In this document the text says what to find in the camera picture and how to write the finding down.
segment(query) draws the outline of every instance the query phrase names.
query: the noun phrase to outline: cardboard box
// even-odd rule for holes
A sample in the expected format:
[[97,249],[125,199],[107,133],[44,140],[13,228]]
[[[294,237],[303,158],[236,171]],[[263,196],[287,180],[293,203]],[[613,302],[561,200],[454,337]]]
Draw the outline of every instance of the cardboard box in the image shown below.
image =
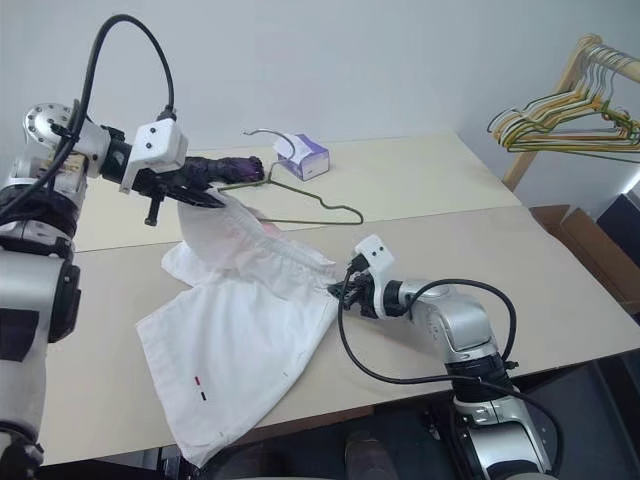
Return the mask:
[[530,210],[627,312],[640,313],[640,267],[584,211],[574,210],[565,218],[569,205]]

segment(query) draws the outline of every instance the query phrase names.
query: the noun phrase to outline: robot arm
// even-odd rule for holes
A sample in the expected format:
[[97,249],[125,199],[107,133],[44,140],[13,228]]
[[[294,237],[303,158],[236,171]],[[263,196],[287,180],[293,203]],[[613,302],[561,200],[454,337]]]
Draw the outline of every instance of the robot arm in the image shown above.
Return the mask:
[[[355,247],[351,265],[360,274],[346,286],[344,308],[361,305],[366,317],[393,321],[405,317],[429,338],[448,375],[473,377],[513,390],[485,309],[453,285],[427,291],[428,282],[392,280],[393,256],[375,235]],[[343,284],[330,288],[342,294]],[[420,296],[409,302],[416,295]],[[524,402],[474,383],[452,380],[453,408],[460,425],[455,434],[464,445],[464,459],[474,478],[509,478],[519,473],[551,469],[544,444]]]

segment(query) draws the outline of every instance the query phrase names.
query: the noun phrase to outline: white wall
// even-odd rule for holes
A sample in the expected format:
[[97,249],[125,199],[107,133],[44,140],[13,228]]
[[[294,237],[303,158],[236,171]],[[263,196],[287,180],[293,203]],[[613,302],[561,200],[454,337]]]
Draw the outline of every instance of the white wall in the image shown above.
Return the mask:
[[[455,130],[500,176],[513,155],[485,132],[488,120],[550,93],[583,33],[640,56],[636,0],[0,2],[0,139],[9,158],[29,106],[80,95],[95,32],[117,12],[138,16],[163,45],[194,148],[267,143],[241,135],[254,127],[319,140]],[[165,101],[158,65],[139,32],[116,27],[92,117],[133,135]],[[640,114],[640,86],[622,83],[616,100]],[[517,193],[528,205],[569,202],[597,215],[634,172],[543,154]]]

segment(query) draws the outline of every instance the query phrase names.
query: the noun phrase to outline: hanger rack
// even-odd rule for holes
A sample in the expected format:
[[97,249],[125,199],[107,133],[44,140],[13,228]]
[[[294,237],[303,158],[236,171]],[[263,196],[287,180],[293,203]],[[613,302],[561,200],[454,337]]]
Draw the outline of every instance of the hanger rack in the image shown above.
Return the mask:
[[[640,60],[633,58],[620,68],[616,68],[615,65],[607,62],[607,55],[588,55],[588,52],[596,45],[603,47],[603,52],[609,51],[611,54],[617,52],[614,48],[602,45],[602,38],[598,35],[587,34],[583,36],[569,57],[562,77],[553,92],[554,94],[568,92],[576,86],[584,72],[585,58],[589,62],[598,63],[606,68],[615,70],[619,75],[640,83]],[[530,151],[516,155],[511,168],[509,168],[502,179],[502,183],[504,183],[509,190],[514,191],[516,189],[537,154],[537,151]]]

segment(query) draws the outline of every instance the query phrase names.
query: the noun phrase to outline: white cloth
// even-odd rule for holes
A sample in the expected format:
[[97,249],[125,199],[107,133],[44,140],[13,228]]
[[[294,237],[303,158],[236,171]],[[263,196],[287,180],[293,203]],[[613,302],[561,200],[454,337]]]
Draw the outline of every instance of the white cloth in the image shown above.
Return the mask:
[[137,326],[173,436],[198,467],[278,403],[338,310],[333,262],[223,201],[180,205],[185,242],[162,266],[194,288]]

